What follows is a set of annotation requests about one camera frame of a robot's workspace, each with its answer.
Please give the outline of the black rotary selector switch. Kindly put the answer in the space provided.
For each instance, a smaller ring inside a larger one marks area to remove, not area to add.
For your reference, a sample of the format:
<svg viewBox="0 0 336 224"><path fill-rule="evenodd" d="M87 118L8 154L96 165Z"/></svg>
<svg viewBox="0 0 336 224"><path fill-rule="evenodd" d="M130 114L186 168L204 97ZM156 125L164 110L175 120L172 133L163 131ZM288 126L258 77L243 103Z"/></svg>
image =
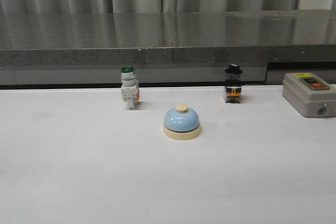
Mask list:
<svg viewBox="0 0 336 224"><path fill-rule="evenodd" d="M226 103L240 103L241 99L241 75L243 71L239 65L230 64L225 70L226 80L224 87L224 100Z"/></svg>

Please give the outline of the green pushbutton switch white body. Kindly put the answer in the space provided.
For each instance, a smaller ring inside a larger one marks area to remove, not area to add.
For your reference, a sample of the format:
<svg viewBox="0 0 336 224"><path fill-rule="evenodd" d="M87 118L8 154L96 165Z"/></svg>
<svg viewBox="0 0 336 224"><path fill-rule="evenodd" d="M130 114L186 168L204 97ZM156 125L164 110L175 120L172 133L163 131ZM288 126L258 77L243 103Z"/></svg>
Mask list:
<svg viewBox="0 0 336 224"><path fill-rule="evenodd" d="M139 82L132 66L124 66L121 68L121 81L122 99L127 103L129 110L133 110L135 104L140 99L140 89Z"/></svg>

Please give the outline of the blue call bell cream base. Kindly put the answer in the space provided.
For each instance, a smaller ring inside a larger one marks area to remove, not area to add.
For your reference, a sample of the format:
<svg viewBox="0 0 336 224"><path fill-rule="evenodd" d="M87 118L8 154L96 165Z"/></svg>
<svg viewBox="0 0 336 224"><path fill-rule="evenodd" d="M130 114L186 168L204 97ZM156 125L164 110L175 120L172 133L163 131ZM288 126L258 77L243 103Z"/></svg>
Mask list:
<svg viewBox="0 0 336 224"><path fill-rule="evenodd" d="M169 109L164 116L163 133L168 138L179 141L198 137L201 133L198 114L185 104Z"/></svg>

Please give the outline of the grey push button switch box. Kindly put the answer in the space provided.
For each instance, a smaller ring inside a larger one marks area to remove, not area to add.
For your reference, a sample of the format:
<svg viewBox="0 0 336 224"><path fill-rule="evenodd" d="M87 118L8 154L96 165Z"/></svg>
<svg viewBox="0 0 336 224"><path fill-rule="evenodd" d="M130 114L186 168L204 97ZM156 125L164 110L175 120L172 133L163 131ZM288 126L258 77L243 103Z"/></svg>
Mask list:
<svg viewBox="0 0 336 224"><path fill-rule="evenodd" d="M313 73L286 73L282 96L304 117L335 117L335 87Z"/></svg>

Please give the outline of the grey granite counter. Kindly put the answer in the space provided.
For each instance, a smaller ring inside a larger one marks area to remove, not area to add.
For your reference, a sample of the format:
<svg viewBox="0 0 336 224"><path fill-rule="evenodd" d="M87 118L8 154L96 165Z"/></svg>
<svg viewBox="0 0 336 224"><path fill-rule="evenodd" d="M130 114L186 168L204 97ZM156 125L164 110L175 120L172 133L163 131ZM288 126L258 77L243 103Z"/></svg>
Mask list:
<svg viewBox="0 0 336 224"><path fill-rule="evenodd" d="M335 11L1 16L1 88L118 87L133 66L143 87L244 84L287 72L335 83Z"/></svg>

